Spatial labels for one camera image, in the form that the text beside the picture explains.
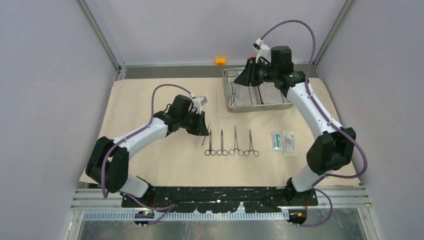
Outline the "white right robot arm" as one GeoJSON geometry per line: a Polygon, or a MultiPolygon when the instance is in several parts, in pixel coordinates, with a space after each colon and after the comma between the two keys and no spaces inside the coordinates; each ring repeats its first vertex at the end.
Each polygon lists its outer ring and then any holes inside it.
{"type": "Polygon", "coordinates": [[[299,205],[326,174],[351,163],[356,133],[330,115],[313,92],[306,74],[294,70],[288,46],[269,48],[255,43],[253,48],[257,55],[247,60],[234,82],[247,87],[272,83],[297,108],[313,135],[306,165],[284,187],[284,199],[291,205],[299,205]]]}

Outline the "cream cloth wrap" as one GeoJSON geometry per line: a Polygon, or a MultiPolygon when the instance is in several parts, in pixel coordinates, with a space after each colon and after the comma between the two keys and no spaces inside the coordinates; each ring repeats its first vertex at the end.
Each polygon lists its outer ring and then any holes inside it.
{"type": "Polygon", "coordinates": [[[212,148],[234,146],[234,126],[239,148],[249,149],[251,130],[259,156],[205,156],[207,137],[179,129],[149,144],[129,161],[129,173],[153,186],[169,187],[283,187],[307,163],[306,154],[314,142],[310,128],[300,112],[285,110],[232,113],[227,110],[223,80],[217,78],[124,79],[111,89],[100,136],[122,136],[147,123],[151,113],[162,111],[175,96],[192,92],[205,96],[205,123],[211,121],[212,148]],[[273,151],[273,132],[294,132],[297,156],[273,151]]]}

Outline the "steel tweezers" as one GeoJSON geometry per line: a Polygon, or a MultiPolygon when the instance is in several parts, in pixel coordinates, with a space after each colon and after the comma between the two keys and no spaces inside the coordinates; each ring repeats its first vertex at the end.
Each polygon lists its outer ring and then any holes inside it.
{"type": "MultiPolygon", "coordinates": [[[[210,125],[211,125],[211,121],[209,121],[209,123],[208,123],[208,125],[207,125],[207,131],[209,132],[209,130],[210,130],[210,125]]],[[[205,136],[203,136],[203,139],[202,139],[202,142],[201,142],[201,146],[204,146],[204,144],[205,144],[205,141],[206,141],[206,137],[207,137],[208,135],[205,135],[205,136]]]]}

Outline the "yellow block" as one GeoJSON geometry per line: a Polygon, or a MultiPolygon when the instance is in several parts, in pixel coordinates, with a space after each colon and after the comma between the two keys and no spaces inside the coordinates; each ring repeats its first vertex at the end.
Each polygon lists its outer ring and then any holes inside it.
{"type": "Polygon", "coordinates": [[[216,66],[225,66],[227,64],[227,60],[223,57],[218,57],[215,59],[214,63],[216,66]]]}

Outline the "steel forceps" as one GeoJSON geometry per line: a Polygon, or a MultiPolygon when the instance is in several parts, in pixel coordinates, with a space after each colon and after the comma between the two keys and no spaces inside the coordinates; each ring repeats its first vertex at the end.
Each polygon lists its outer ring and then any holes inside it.
{"type": "Polygon", "coordinates": [[[232,107],[236,107],[240,104],[240,85],[234,83],[233,81],[230,81],[229,88],[230,88],[229,104],[232,107]]]}

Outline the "steel hemostat clamp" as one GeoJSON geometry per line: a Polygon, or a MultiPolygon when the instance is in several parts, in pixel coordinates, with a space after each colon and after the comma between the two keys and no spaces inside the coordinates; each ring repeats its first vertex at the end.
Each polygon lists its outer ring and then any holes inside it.
{"type": "Polygon", "coordinates": [[[252,136],[252,131],[250,129],[249,129],[249,146],[248,146],[248,150],[244,150],[243,151],[243,155],[245,157],[248,157],[250,155],[253,155],[254,157],[258,157],[260,155],[259,151],[254,149],[253,136],[252,136]]]}

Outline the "green white sterile packet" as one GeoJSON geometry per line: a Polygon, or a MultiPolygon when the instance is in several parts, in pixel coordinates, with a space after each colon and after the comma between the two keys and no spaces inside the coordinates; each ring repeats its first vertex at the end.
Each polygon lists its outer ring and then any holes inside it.
{"type": "Polygon", "coordinates": [[[283,133],[282,132],[272,132],[271,133],[271,141],[272,141],[272,150],[274,152],[283,152],[283,133]]]}

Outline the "long steel needle holder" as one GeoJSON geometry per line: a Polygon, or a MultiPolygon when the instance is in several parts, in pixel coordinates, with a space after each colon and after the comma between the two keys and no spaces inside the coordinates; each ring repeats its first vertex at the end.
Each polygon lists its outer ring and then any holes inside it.
{"type": "Polygon", "coordinates": [[[231,148],[228,153],[230,156],[238,155],[240,157],[244,156],[244,151],[239,148],[239,141],[237,136],[237,127],[234,126],[234,138],[233,138],[233,148],[231,148]]]}

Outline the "curved steel scissors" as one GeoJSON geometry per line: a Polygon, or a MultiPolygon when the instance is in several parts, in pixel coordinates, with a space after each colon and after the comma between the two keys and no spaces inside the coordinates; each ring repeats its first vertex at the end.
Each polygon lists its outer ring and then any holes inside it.
{"type": "Polygon", "coordinates": [[[212,137],[212,131],[209,130],[209,135],[208,135],[208,149],[206,149],[204,151],[204,155],[205,156],[215,156],[217,154],[217,151],[215,149],[213,149],[213,137],[212,137]]]}

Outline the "straight steel scissors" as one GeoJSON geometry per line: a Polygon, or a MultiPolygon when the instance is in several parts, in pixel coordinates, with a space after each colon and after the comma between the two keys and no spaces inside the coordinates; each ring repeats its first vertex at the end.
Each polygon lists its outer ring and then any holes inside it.
{"type": "Polygon", "coordinates": [[[228,150],[225,149],[224,143],[225,143],[224,142],[224,133],[223,133],[223,130],[221,130],[221,132],[220,132],[220,147],[216,151],[216,154],[218,156],[227,156],[229,154],[228,150]]]}

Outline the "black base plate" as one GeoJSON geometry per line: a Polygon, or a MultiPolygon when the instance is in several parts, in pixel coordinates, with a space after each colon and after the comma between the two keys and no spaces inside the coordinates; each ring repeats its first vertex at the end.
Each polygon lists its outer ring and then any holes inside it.
{"type": "Polygon", "coordinates": [[[288,199],[283,187],[149,187],[137,200],[123,195],[123,208],[138,208],[142,205],[158,208],[164,213],[173,205],[173,213],[205,214],[211,212],[234,213],[243,207],[246,213],[276,213],[280,207],[317,206],[314,190],[288,199]]]}

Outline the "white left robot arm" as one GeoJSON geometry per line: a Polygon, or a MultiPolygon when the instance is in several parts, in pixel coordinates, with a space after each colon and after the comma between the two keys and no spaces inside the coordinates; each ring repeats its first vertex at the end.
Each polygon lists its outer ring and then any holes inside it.
{"type": "Polygon", "coordinates": [[[140,177],[129,174],[129,161],[139,151],[178,129],[185,129],[194,136],[208,136],[205,112],[205,96],[177,95],[165,110],[153,114],[151,123],[133,131],[109,139],[99,138],[88,160],[85,174],[110,193],[123,192],[134,196],[141,207],[153,202],[149,184],[140,177]]]}

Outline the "steel mesh instrument tray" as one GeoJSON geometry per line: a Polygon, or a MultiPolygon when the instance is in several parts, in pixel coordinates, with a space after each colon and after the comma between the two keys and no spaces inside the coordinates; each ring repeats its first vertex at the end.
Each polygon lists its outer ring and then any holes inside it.
{"type": "Polygon", "coordinates": [[[230,106],[231,92],[229,82],[234,82],[242,71],[242,67],[227,68],[222,71],[225,104],[230,113],[279,111],[289,109],[293,106],[272,83],[268,82],[256,87],[240,85],[239,105],[230,106]]]}

